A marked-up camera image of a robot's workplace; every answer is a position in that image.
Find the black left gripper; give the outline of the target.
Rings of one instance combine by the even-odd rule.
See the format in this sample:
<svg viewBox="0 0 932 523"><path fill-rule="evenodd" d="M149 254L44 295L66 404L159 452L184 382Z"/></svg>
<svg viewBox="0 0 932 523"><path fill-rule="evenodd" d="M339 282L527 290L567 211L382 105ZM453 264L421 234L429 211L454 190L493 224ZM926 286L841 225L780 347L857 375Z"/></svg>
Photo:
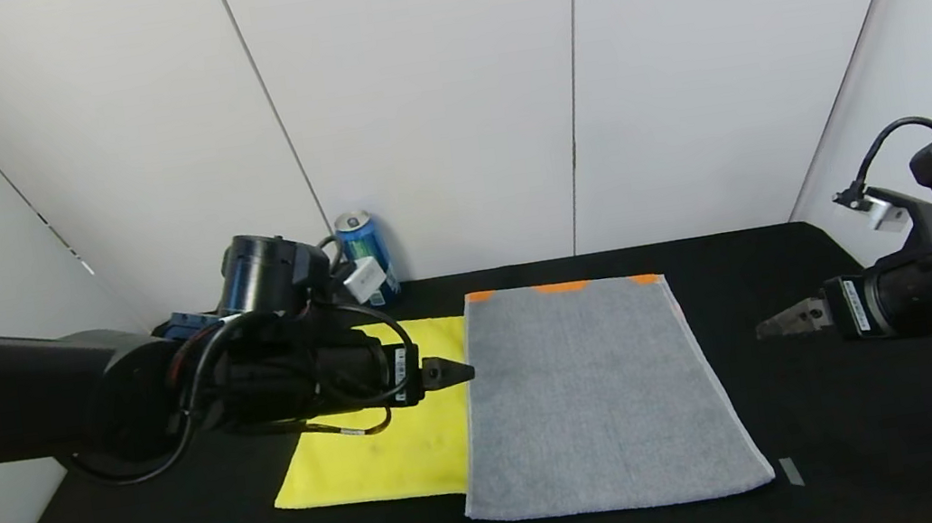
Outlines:
<svg viewBox="0 0 932 523"><path fill-rule="evenodd" d="M349 410L415 405L417 347L406 332L394 335L388 343L360 334L317 348L323 396ZM477 376L472 365L441 357L422 359L419 366L425 393L465 385Z"/></svg>

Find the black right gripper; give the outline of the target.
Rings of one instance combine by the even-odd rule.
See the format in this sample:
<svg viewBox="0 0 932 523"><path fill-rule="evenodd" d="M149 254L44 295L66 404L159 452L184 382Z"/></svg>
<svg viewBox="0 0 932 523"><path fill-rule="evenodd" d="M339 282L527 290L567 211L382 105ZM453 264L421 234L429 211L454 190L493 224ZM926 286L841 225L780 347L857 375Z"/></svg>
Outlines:
<svg viewBox="0 0 932 523"><path fill-rule="evenodd" d="M838 276L823 283L823 292L824 298L808 297L756 324L757 338L809 334L833 325L852 341L932 335L932 258Z"/></svg>

